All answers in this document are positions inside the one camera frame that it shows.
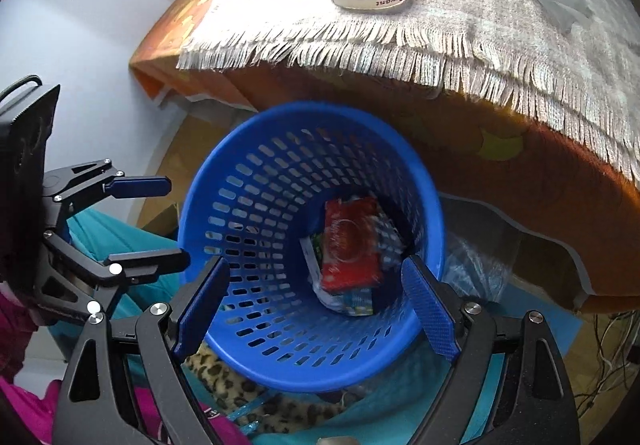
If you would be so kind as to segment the teal trousers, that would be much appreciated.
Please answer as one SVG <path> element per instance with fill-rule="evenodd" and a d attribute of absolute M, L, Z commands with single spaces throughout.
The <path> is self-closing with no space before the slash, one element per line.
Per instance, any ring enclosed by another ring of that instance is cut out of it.
<path fill-rule="evenodd" d="M 519 243 L 507 243 L 515 235 L 492 213 L 480 208 L 480 220 L 465 220 L 454 209 L 446 211 L 450 228 L 445 264 L 446 283 L 457 293 L 497 301 L 506 287 Z M 88 257 L 102 261 L 112 253 L 171 249 L 175 240 L 135 228 L 104 213 L 88 209 L 68 221 L 72 244 Z M 176 275 L 160 277 L 157 283 L 131 288 L 115 309 L 114 318 L 138 315 L 152 301 L 168 301 L 180 286 Z M 498 389 L 503 355 L 494 355 L 480 391 L 473 416 L 463 434 L 463 443 L 482 434 Z M 190 387 L 199 401 L 212 405 L 208 393 L 182 365 Z M 290 434 L 267 433 L 250 436 L 252 444 L 311 444 L 316 439 L 347 435 L 363 444 L 405 444 L 422 415 L 434 402 L 447 373 L 447 364 L 437 357 L 426 341 L 416 343 L 389 373 L 350 387 L 345 394 L 344 413 L 308 430 Z M 317 396 L 337 399 L 338 393 Z"/>

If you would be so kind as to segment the beige checked fringed blanket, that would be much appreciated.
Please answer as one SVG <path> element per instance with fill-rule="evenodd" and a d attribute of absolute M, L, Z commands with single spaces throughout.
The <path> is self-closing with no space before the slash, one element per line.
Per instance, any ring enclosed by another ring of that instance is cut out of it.
<path fill-rule="evenodd" d="M 337 68 L 466 93 L 538 120 L 639 177 L 639 16 L 586 0 L 562 34 L 537 0 L 407 0 L 358 12 L 331 0 L 212 0 L 181 69 Z"/>

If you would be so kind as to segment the leopard print slipper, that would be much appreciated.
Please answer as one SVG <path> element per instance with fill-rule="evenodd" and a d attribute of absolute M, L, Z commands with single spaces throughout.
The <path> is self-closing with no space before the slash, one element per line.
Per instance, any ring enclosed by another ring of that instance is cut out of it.
<path fill-rule="evenodd" d="M 183 366 L 208 393 L 213 409 L 223 413 L 249 436 L 308 430 L 344 413 L 345 394 L 337 399 L 285 394 L 243 377 L 202 343 Z"/>

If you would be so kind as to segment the blue plastic laundry basket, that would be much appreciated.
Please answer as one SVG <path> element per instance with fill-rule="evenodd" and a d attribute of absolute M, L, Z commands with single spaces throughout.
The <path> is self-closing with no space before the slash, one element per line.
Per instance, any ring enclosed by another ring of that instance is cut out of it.
<path fill-rule="evenodd" d="M 320 281 L 326 213 L 351 200 L 374 228 L 359 264 L 382 280 L 333 293 Z M 435 186 L 408 142 L 375 116 L 315 102 L 258 114 L 213 149 L 178 240 L 191 259 L 185 280 L 211 257 L 230 269 L 208 346 L 235 373 L 298 393 L 352 387 L 407 351 L 421 325 L 401 262 L 416 254 L 439 273 L 446 250 Z"/>

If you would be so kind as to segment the red tissue box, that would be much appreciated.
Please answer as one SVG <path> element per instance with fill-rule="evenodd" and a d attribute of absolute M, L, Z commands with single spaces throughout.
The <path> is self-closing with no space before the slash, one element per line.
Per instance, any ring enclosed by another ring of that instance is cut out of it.
<path fill-rule="evenodd" d="M 329 293 L 373 288 L 383 279 L 372 197 L 326 203 L 321 288 Z"/>

